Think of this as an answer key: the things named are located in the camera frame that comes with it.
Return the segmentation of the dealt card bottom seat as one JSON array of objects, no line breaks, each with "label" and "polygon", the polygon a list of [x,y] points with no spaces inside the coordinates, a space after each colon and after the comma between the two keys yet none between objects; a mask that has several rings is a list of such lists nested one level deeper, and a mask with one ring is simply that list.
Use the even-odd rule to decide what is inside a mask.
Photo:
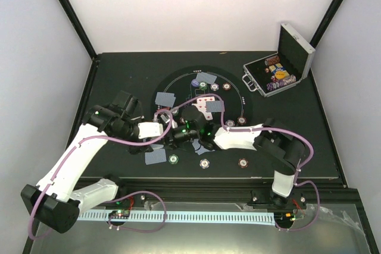
[{"label": "dealt card bottom seat", "polygon": [[192,146],[194,148],[195,153],[198,155],[202,155],[206,151],[206,148],[204,148],[197,140],[192,142]]}]

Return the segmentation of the dealt card seat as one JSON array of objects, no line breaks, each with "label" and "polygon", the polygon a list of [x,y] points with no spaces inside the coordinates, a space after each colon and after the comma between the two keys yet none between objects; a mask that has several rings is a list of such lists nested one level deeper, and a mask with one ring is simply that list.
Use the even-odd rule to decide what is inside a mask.
[{"label": "dealt card seat", "polygon": [[195,153],[198,155],[202,155],[206,151],[206,148],[204,148],[197,140],[192,142],[192,146],[194,148]]},{"label": "dealt card seat", "polygon": [[198,73],[195,78],[196,81],[200,82],[209,82],[209,74],[208,73]]},{"label": "dealt card seat", "polygon": [[157,92],[155,98],[155,104],[160,106],[165,106],[167,101],[167,94],[164,92]]}]

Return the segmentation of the burn card off mat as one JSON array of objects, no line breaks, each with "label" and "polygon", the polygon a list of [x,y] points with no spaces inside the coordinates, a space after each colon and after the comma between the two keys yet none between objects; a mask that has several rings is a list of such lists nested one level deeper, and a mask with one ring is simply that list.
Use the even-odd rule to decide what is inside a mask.
[{"label": "burn card off mat", "polygon": [[166,151],[164,149],[156,149],[152,152],[145,153],[145,164],[154,165],[167,161]]}]

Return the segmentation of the green chip stack front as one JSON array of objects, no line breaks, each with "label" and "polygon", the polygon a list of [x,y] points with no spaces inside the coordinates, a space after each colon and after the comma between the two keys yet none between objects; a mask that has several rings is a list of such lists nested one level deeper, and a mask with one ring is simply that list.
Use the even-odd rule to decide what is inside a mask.
[{"label": "green chip stack front", "polygon": [[175,154],[172,154],[168,157],[168,162],[172,165],[177,164],[179,161],[179,157]]}]

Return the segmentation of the blue chip stack front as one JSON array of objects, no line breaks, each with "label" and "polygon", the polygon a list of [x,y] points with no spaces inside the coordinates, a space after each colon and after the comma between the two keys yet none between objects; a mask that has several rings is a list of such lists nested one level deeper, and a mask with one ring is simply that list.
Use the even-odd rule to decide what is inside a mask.
[{"label": "blue chip stack front", "polygon": [[202,169],[207,169],[210,166],[210,162],[207,159],[202,159],[202,160],[200,160],[199,166]]}]

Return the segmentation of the blue chips seat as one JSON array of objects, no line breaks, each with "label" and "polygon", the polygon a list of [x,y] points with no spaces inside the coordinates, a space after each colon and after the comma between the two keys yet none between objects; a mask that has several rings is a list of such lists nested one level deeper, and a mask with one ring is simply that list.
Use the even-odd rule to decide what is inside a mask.
[{"label": "blue chips seat", "polygon": [[217,83],[213,83],[210,85],[210,89],[213,91],[213,92],[216,92],[219,90],[219,85]]},{"label": "blue chips seat", "polygon": [[228,126],[228,127],[234,127],[235,126],[235,122],[233,120],[227,120],[225,122],[225,125]]}]

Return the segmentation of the purple small blind button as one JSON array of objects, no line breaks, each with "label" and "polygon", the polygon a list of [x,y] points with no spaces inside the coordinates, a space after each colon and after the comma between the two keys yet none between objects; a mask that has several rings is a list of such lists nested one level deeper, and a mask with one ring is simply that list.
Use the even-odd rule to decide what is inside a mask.
[{"label": "purple small blind button", "polygon": [[193,87],[195,87],[195,88],[198,88],[199,87],[199,81],[197,81],[197,80],[192,80],[191,81],[191,85],[193,86]]}]

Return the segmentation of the green chips top seat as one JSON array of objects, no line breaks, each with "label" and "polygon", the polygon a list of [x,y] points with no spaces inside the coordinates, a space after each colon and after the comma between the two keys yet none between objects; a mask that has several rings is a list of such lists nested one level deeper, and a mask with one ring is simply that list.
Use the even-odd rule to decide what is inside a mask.
[{"label": "green chips top seat", "polygon": [[208,84],[206,82],[202,81],[202,82],[199,83],[199,88],[201,90],[207,90],[208,89]]}]

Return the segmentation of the blue chips top seat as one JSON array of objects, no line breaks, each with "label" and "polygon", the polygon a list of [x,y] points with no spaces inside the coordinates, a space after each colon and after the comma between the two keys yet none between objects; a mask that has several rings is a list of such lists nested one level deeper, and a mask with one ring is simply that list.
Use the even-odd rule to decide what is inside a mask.
[{"label": "blue chips top seat", "polygon": [[219,90],[219,85],[217,83],[213,83],[210,85],[210,89],[213,91],[213,92],[216,92]]}]

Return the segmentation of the dealt card top seat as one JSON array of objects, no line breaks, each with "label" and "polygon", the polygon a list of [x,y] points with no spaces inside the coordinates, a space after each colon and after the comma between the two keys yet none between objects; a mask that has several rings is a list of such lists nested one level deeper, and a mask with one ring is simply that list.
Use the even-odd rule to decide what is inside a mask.
[{"label": "dealt card top seat", "polygon": [[208,73],[198,73],[195,78],[196,81],[200,82],[209,82],[209,74]]}]

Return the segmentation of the brown chips seat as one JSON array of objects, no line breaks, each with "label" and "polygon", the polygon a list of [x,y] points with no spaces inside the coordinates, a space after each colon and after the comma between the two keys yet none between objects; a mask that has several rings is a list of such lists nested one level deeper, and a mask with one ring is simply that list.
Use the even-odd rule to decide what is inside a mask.
[{"label": "brown chips seat", "polygon": [[238,117],[238,124],[243,125],[246,123],[246,118],[245,117]]},{"label": "brown chips seat", "polygon": [[224,90],[230,90],[232,88],[232,85],[230,83],[224,83],[223,84],[223,89]]}]

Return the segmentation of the brown chips top seat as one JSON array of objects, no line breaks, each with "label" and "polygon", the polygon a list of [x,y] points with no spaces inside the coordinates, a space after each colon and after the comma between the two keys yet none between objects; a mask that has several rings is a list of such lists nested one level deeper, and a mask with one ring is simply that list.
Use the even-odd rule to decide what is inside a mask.
[{"label": "brown chips top seat", "polygon": [[224,83],[223,84],[223,89],[224,90],[230,90],[232,88],[232,85],[230,83]]}]

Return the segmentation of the brown chip stack front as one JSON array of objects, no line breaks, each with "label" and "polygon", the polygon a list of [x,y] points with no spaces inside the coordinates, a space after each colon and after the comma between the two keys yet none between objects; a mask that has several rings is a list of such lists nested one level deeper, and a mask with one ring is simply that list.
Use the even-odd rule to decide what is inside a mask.
[{"label": "brown chip stack front", "polygon": [[244,158],[241,158],[239,160],[238,164],[241,168],[246,168],[248,166],[248,161]]}]

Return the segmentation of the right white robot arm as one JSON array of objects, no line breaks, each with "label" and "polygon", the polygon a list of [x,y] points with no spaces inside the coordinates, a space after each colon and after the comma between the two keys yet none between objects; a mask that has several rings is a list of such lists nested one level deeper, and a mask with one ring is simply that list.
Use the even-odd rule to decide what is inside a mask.
[{"label": "right white robot arm", "polygon": [[307,139],[284,129],[273,119],[256,126],[232,127],[224,122],[207,120],[194,106],[183,110],[180,125],[172,127],[164,136],[164,144],[175,149],[192,140],[197,140],[207,150],[254,151],[259,158],[270,162],[274,176],[269,198],[255,195],[256,203],[279,209],[291,203],[301,168],[314,155],[313,146]]}]

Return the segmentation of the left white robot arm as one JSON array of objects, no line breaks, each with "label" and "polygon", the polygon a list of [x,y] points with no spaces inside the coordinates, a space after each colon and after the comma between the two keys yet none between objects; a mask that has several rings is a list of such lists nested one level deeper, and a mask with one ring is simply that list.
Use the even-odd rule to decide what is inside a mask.
[{"label": "left white robot arm", "polygon": [[109,141],[145,147],[149,139],[161,135],[163,128],[159,123],[133,115],[138,104],[136,97],[120,92],[110,104],[95,105],[88,111],[73,141],[52,169],[36,185],[23,187],[21,199],[30,214],[29,228],[38,220],[58,233],[65,233],[80,214],[94,206],[106,201],[120,206],[127,201],[127,190],[110,178],[102,178],[78,191],[74,187]]}]

